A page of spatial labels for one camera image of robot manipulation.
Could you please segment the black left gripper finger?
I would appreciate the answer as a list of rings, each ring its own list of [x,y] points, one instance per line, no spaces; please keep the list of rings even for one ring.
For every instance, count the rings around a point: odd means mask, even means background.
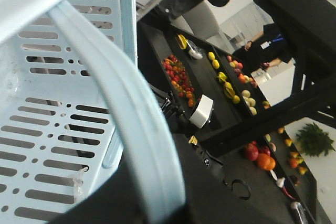
[[[207,167],[185,137],[175,134],[185,181],[186,204],[165,217],[162,223],[293,223],[288,210],[274,196],[257,201],[240,199],[222,182],[223,170]],[[147,223],[125,163],[93,195],[51,223]]]

